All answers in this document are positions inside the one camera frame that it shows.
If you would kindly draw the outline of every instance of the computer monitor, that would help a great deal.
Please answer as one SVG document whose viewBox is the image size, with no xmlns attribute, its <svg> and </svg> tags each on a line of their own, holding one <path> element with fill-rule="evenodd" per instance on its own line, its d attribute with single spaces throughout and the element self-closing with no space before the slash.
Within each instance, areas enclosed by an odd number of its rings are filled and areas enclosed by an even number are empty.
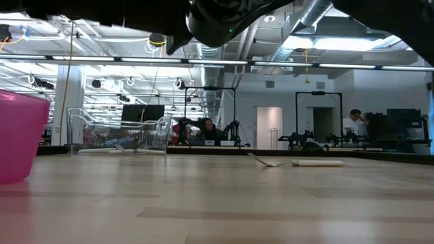
<svg viewBox="0 0 434 244">
<path fill-rule="evenodd" d="M 123 105 L 122 121 L 157 121 L 164 116 L 164 105 Z"/>
<path fill-rule="evenodd" d="M 388 109 L 387 121 L 389 128 L 420 129 L 422 128 L 420 109 Z"/>
</svg>

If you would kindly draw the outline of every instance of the white shirt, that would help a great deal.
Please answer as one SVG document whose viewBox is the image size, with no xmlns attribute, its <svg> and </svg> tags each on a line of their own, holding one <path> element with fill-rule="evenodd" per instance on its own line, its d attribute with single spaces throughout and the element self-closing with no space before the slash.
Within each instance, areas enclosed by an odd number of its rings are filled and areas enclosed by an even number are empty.
<svg viewBox="0 0 434 244">
<path fill-rule="evenodd" d="M 350 128 L 352 131 L 354 131 L 354 134 L 356 134 L 358 136 L 362 136 L 362 134 L 363 134 L 362 125 L 364 125 L 364 122 L 361 121 L 360 119 L 354 121 L 351 118 L 345 118 L 343 121 L 344 135 L 347 134 L 346 128 Z"/>
</svg>

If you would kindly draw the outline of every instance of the pink bucket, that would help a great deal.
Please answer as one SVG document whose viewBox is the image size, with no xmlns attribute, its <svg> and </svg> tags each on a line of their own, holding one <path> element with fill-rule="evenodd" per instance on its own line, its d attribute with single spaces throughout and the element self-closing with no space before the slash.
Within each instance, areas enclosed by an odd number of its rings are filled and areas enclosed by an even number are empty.
<svg viewBox="0 0 434 244">
<path fill-rule="evenodd" d="M 0 184 L 30 174 L 49 112 L 48 101 L 0 89 Z"/>
</svg>

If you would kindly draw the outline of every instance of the ceiling light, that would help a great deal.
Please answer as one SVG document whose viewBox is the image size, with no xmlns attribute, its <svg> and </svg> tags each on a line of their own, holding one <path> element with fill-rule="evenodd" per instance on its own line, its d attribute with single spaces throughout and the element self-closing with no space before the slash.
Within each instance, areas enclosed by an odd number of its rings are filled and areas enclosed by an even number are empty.
<svg viewBox="0 0 434 244">
<path fill-rule="evenodd" d="M 297 62 L 255 62 L 258 66 L 312 67 L 313 64 Z"/>
<path fill-rule="evenodd" d="M 342 51 L 368 51 L 375 46 L 375 42 L 360 38 L 320 38 L 313 48 Z"/>
<path fill-rule="evenodd" d="M 13 54 L 0 54 L 0 59 L 45 59 L 45 56 L 40 55 L 13 55 Z"/>
<path fill-rule="evenodd" d="M 276 17 L 274 17 L 273 13 L 269 13 L 264 17 L 264 21 L 267 23 L 273 22 L 276 20 Z"/>
<path fill-rule="evenodd" d="M 383 66 L 382 70 L 401 70 L 401 71 L 434 71 L 434 67 L 416 67 L 416 66 Z"/>
<path fill-rule="evenodd" d="M 91 57 L 91 56 L 53 56 L 55 60 L 78 60 L 78 61 L 115 61 L 112 57 Z"/>
<path fill-rule="evenodd" d="M 240 64 L 246 65 L 247 61 L 234 61 L 234 60 L 189 60 L 190 64 Z"/>
<path fill-rule="evenodd" d="M 374 65 L 356 65 L 356 64 L 320 64 L 319 67 L 322 68 L 365 68 L 373 69 Z"/>
<path fill-rule="evenodd" d="M 286 49 L 311 49 L 313 42 L 309 38 L 301 38 L 295 36 L 289 36 L 282 44 Z"/>
<path fill-rule="evenodd" d="M 160 63 L 181 63 L 181 59 L 174 58 L 122 58 L 124 62 L 160 62 Z"/>
</svg>

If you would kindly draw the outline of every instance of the person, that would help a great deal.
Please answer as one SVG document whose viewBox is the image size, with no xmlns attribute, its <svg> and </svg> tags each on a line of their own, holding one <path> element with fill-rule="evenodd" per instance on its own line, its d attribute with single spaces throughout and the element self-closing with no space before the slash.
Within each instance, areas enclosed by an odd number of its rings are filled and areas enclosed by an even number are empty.
<svg viewBox="0 0 434 244">
<path fill-rule="evenodd" d="M 221 133 L 210 118 L 204 118 L 200 131 L 197 132 L 196 136 L 199 136 L 202 140 L 220 141 Z"/>
<path fill-rule="evenodd" d="M 346 135 L 349 131 L 354 131 L 354 134 L 356 134 L 357 136 L 363 135 L 363 126 L 367 125 L 367 122 L 362 117 L 360 117 L 360 114 L 360 110 L 353 109 L 350 112 L 350 116 L 344 119 L 344 135 Z"/>
</svg>

